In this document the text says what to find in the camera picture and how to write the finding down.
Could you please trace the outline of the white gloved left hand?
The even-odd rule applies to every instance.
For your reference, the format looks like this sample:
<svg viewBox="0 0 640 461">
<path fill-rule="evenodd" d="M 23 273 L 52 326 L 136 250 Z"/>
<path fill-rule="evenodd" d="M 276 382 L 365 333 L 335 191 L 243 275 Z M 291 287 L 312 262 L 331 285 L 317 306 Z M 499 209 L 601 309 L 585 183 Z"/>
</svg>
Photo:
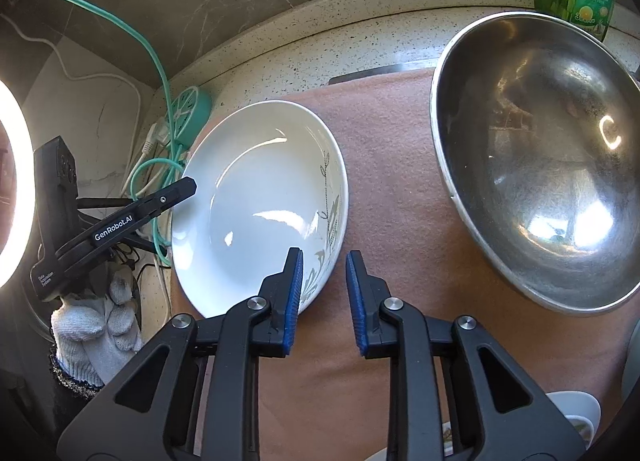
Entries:
<svg viewBox="0 0 640 461">
<path fill-rule="evenodd" d="M 130 268 L 112 266 L 103 296 L 72 293 L 51 315 L 52 371 L 83 399 L 110 383 L 143 346 L 133 288 Z"/>
</svg>

